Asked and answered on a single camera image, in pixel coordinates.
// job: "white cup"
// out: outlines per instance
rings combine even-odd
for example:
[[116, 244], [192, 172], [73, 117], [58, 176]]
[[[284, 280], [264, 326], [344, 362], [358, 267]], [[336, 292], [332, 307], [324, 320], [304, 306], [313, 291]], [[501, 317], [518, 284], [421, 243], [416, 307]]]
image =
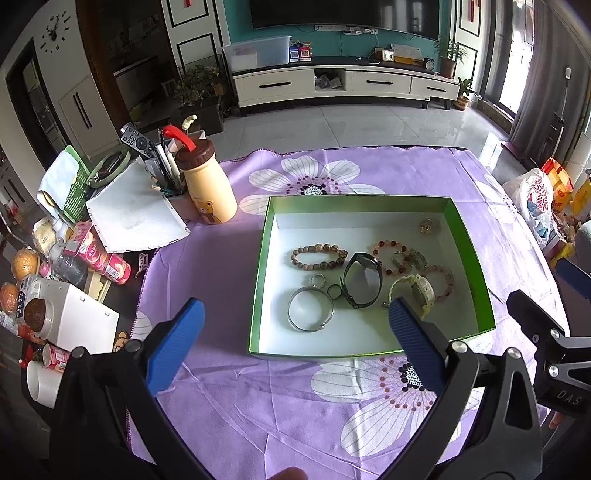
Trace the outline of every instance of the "white cup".
[[44, 368], [40, 362], [27, 365], [27, 385], [31, 398], [41, 405], [53, 408], [56, 405], [57, 391], [63, 374]]

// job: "translucent plastic bin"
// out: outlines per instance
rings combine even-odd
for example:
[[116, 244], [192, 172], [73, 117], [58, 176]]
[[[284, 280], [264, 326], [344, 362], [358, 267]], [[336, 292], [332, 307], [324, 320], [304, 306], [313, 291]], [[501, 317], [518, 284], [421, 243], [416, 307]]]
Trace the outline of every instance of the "translucent plastic bin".
[[232, 73], [285, 65], [290, 62], [290, 36], [259, 38], [223, 48]]

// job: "potted plant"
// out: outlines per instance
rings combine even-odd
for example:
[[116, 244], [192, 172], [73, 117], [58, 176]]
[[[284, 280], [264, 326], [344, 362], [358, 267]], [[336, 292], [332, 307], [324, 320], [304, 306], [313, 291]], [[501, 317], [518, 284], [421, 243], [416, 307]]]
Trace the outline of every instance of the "potted plant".
[[442, 77], [454, 78], [457, 62], [464, 61], [468, 55], [467, 50], [449, 38], [442, 38], [436, 42], [435, 50], [439, 53], [439, 74]]
[[478, 92], [472, 90], [472, 79], [459, 80], [460, 91], [457, 94], [457, 100], [453, 102], [453, 106], [458, 110], [465, 110], [468, 107], [468, 103], [470, 103], [470, 97], [468, 97], [468, 95], [473, 93], [479, 99], [482, 97], [478, 94]]
[[223, 116], [220, 109], [220, 97], [216, 94], [219, 78], [217, 67], [196, 65], [182, 75], [174, 88], [174, 97], [180, 108], [171, 118], [178, 127], [189, 115], [197, 115], [189, 132], [200, 129], [207, 135], [223, 131]]

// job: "white plastic bag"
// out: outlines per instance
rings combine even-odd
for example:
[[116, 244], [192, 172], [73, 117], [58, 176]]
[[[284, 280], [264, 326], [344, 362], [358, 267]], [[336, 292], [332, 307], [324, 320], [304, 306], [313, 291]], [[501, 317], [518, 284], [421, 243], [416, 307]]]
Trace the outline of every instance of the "white plastic bag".
[[554, 198], [554, 190], [548, 175], [539, 168], [534, 168], [506, 182], [503, 189], [530, 227], [540, 248], [544, 248], [552, 229], [552, 199]]

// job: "television screen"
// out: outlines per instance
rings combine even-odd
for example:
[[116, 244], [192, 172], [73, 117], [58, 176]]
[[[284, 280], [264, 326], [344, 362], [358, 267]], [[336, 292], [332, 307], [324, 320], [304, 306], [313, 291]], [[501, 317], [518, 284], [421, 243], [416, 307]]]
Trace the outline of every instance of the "television screen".
[[254, 28], [373, 27], [439, 39], [439, 0], [250, 0]]

